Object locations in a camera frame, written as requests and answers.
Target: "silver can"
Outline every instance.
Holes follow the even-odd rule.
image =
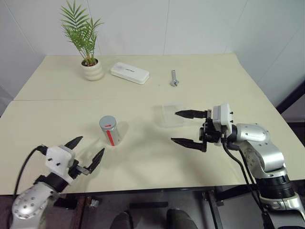
[[[116,146],[121,142],[121,136],[116,128],[116,120],[113,116],[108,115],[101,118],[100,127],[109,145]]]

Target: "transparent plastic container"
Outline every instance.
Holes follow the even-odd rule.
[[[168,103],[162,105],[162,113],[164,119],[164,127],[184,126],[184,118],[175,115],[176,112],[185,110],[183,103]]]

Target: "table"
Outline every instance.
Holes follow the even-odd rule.
[[[67,66],[53,65],[64,59]],[[203,121],[162,127],[160,108],[168,102],[197,110],[229,102],[235,123],[257,122],[269,130],[285,156],[290,179],[305,178],[304,147],[234,54],[102,58],[105,69],[121,61],[148,70],[151,77],[144,85],[109,74],[97,82],[86,81],[72,67],[79,60],[46,57],[0,118],[0,181],[6,184],[0,194],[13,193],[18,171],[35,146],[64,144],[79,135],[84,139],[75,152],[84,165],[101,147],[106,146],[106,151],[97,170],[79,176],[66,193],[244,184],[239,166],[220,147],[209,144],[203,153],[170,140],[198,139]],[[171,69],[180,81],[175,88],[169,85]],[[119,146],[105,143],[99,127],[104,115],[118,121],[123,135]],[[47,173],[44,156],[34,154],[19,190]]]

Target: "ceramic pot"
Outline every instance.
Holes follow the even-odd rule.
[[[104,71],[102,69],[102,64],[98,59],[96,60],[96,65],[86,66],[86,62],[82,61],[81,68],[83,70],[83,76],[89,81],[100,80],[104,76]]]

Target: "red stripe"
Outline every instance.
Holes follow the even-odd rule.
[[[112,138],[112,136],[111,136],[110,131],[107,130],[106,132],[107,132],[107,136],[108,136],[108,138],[109,138],[109,140],[110,140],[111,145],[114,146],[113,138]]]

